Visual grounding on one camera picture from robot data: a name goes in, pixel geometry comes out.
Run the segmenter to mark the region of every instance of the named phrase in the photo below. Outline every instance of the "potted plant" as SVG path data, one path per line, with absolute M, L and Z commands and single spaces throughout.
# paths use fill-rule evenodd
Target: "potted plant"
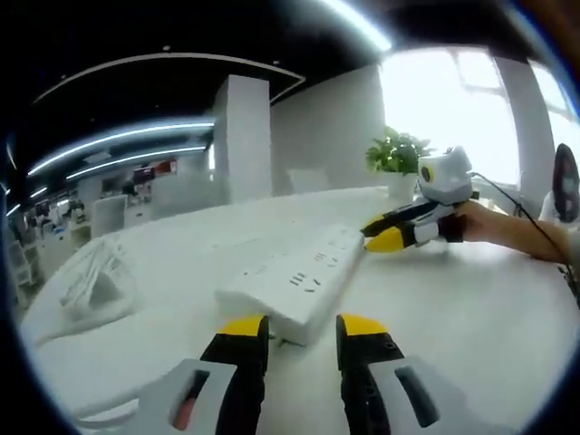
M 374 172 L 386 172 L 389 197 L 407 203 L 412 201 L 417 182 L 419 157 L 429 156 L 429 140 L 419 140 L 408 133 L 385 128 L 384 137 L 373 139 L 366 151 L 366 163 Z

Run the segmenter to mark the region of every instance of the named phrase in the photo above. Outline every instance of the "white pillar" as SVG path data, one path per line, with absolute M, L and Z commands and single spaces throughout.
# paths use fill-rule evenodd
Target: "white pillar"
M 214 104 L 216 173 L 232 203 L 272 196 L 269 83 L 230 75 Z
M 555 150 L 542 92 L 531 67 L 522 61 L 496 56 L 516 125 L 520 196 L 527 211 L 537 217 L 544 196 L 552 188 Z

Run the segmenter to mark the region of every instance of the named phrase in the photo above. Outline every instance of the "green plant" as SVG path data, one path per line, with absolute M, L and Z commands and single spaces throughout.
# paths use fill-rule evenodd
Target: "green plant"
M 385 128 L 383 139 L 373 139 L 374 145 L 366 151 L 366 163 L 376 172 L 416 174 L 419 157 L 429 156 L 429 140 L 419 140 L 407 133 Z

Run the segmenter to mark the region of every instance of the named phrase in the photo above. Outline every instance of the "round table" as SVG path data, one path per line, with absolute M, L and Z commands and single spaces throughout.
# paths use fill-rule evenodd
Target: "round table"
M 268 198 L 165 218 L 117 233 L 137 278 L 140 311 L 31 350 L 68 409 L 148 382 L 198 357 L 223 323 L 214 290 L 333 223 L 359 228 L 393 208 L 377 188 Z M 78 261 L 93 242 L 68 263 Z M 26 339 L 62 328 L 59 269 L 22 323 Z M 376 319 L 464 391 L 482 420 L 521 429 L 549 398 L 577 343 L 580 314 L 554 265 L 485 243 L 431 242 L 366 253 L 337 312 Z M 316 344 L 270 351 L 258 433 L 347 434 L 334 319 Z

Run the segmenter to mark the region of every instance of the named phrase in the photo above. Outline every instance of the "human hand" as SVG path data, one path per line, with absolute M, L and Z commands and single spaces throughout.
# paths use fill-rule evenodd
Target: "human hand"
M 498 213 L 477 202 L 468 201 L 455 210 L 455 215 L 464 217 L 466 220 L 464 240 L 469 242 L 490 241 Z

